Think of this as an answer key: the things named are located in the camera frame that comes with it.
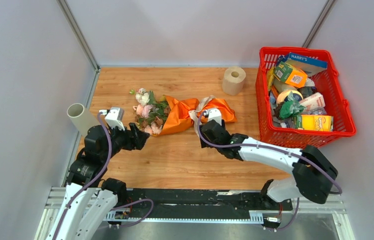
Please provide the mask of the white ribbon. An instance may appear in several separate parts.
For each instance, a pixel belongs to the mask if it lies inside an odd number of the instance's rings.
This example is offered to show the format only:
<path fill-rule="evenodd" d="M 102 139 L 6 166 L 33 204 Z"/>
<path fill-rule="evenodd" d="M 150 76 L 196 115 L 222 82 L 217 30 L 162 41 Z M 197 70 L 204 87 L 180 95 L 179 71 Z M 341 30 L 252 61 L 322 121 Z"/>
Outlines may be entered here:
<path fill-rule="evenodd" d="M 190 119 L 193 121 L 193 127 L 194 127 L 194 131 L 196 133 L 197 136 L 199 136 L 199 133 L 198 133 L 198 127 L 200 126 L 201 124 L 201 121 L 198 119 L 197 117 L 197 114 L 199 114 L 203 109 L 204 107 L 213 99 L 215 99 L 216 97 L 214 95 L 210 95 L 208 97 L 205 97 L 203 99 L 201 99 L 199 101 L 199 104 L 196 106 L 196 108 L 194 110 L 190 110 L 188 113 L 189 113 L 189 117 Z"/>

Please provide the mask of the orange wrapping paper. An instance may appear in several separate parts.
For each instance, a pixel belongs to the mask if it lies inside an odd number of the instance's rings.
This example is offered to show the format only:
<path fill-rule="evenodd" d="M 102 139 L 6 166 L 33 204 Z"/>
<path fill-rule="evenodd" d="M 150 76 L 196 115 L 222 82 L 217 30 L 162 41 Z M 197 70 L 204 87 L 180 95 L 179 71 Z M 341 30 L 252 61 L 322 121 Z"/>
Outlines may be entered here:
<path fill-rule="evenodd" d="M 168 95 L 165 98 L 170 107 L 169 115 L 166 122 L 160 127 L 160 131 L 153 134 L 155 137 L 179 133 L 190 127 L 196 127 L 200 113 L 212 108 L 217 108 L 221 112 L 222 119 L 226 123 L 237 121 L 235 111 L 229 107 L 226 100 L 213 95 L 201 100 L 197 98 L 178 100 Z"/>

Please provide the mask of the artificial flower bunch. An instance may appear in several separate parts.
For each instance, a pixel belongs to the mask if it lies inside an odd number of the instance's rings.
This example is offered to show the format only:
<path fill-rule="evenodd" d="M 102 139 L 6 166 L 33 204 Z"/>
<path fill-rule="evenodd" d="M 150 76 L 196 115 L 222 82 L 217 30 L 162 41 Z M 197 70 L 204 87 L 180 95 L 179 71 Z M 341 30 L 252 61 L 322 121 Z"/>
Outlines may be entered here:
<path fill-rule="evenodd" d="M 160 135 L 170 112 L 166 96 L 156 97 L 154 91 L 145 88 L 131 89 L 129 93 L 137 101 L 133 111 L 139 129 L 153 136 Z"/>

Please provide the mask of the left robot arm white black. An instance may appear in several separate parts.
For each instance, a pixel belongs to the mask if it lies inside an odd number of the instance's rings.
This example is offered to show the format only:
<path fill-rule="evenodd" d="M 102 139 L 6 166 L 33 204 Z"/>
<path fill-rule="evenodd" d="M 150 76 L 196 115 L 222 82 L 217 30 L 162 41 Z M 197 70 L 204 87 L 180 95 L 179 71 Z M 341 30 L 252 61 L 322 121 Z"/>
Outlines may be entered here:
<path fill-rule="evenodd" d="M 150 134 L 136 124 L 110 127 L 97 123 L 83 133 L 84 148 L 70 166 L 65 195 L 48 240 L 90 240 L 112 207 L 127 203 L 126 183 L 108 178 L 97 190 L 110 159 L 121 150 L 141 150 Z"/>

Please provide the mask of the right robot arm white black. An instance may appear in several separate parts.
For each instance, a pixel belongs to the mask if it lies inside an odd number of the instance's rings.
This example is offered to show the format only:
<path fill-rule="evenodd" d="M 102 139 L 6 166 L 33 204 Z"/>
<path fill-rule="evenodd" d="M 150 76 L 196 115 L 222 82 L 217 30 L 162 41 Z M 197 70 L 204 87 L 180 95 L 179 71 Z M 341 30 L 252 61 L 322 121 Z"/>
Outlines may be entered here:
<path fill-rule="evenodd" d="M 264 184 L 260 203 L 266 209 L 293 198 L 325 204 L 330 194 L 342 193 L 336 182 L 338 170 L 315 146 L 287 148 L 264 143 L 248 135 L 230 134 L 215 120 L 199 126 L 198 135 L 203 148 L 215 148 L 228 159 L 261 163 L 291 174 Z"/>

